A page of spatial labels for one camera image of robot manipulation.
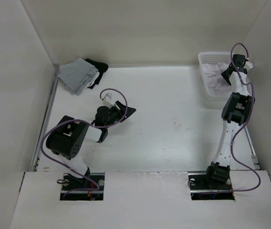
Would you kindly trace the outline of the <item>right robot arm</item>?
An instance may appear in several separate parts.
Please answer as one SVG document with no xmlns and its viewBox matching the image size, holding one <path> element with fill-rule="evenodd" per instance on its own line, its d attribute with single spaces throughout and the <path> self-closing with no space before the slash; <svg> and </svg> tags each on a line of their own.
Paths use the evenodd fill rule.
<svg viewBox="0 0 271 229">
<path fill-rule="evenodd" d="M 221 118 L 223 129 L 217 152 L 206 170 L 204 184 L 208 188 L 217 188 L 226 184 L 230 179 L 233 145 L 237 134 L 249 121 L 253 109 L 254 98 L 252 90 L 248 89 L 247 69 L 248 60 L 244 55 L 231 55 L 229 67 L 221 74 L 224 80 L 232 86 L 232 93 L 225 104 Z"/>
</svg>

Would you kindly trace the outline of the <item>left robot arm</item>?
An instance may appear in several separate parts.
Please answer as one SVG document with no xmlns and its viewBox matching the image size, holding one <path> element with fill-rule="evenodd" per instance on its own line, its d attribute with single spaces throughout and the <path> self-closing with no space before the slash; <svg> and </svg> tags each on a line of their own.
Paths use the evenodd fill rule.
<svg viewBox="0 0 271 229">
<path fill-rule="evenodd" d="M 58 123 L 59 127 L 48 135 L 46 147 L 60 158 L 60 163 L 73 170 L 76 175 L 73 184 L 77 189 L 85 190 L 90 184 L 90 169 L 79 154 L 83 142 L 102 143 L 108 136 L 109 127 L 125 121 L 136 111 L 116 101 L 100 106 L 90 124 L 65 115 Z"/>
</svg>

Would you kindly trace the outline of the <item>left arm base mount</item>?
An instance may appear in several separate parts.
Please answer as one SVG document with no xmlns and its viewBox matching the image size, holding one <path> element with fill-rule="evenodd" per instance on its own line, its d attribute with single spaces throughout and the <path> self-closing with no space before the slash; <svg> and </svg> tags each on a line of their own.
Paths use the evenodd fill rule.
<svg viewBox="0 0 271 229">
<path fill-rule="evenodd" d="M 63 178 L 57 180 L 61 185 L 61 201 L 102 201 L 104 197 L 105 174 L 91 173 L 85 178 L 75 177 L 64 173 Z"/>
</svg>

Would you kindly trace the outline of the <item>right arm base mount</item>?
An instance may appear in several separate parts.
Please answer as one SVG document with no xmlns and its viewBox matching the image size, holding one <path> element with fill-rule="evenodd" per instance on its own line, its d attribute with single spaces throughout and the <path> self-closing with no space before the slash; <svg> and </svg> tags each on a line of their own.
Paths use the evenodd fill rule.
<svg viewBox="0 0 271 229">
<path fill-rule="evenodd" d="M 234 193 L 221 193 L 232 190 L 230 181 L 226 184 L 210 183 L 206 180 L 205 172 L 189 173 L 188 187 L 192 200 L 235 200 Z"/>
</svg>

